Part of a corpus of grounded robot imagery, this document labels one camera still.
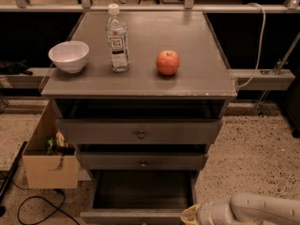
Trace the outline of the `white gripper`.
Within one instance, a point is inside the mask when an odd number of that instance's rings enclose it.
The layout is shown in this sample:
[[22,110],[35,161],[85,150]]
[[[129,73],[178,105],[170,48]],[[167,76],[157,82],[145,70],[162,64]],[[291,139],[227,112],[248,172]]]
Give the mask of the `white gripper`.
[[227,202],[194,204],[180,215],[185,225],[263,225],[258,218],[238,220]]

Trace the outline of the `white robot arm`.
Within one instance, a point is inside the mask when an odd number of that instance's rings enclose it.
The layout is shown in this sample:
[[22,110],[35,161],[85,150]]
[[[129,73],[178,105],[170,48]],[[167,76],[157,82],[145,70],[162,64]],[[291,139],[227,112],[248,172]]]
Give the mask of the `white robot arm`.
[[228,202],[202,202],[180,215],[185,225],[300,225],[300,202],[252,193],[233,194]]

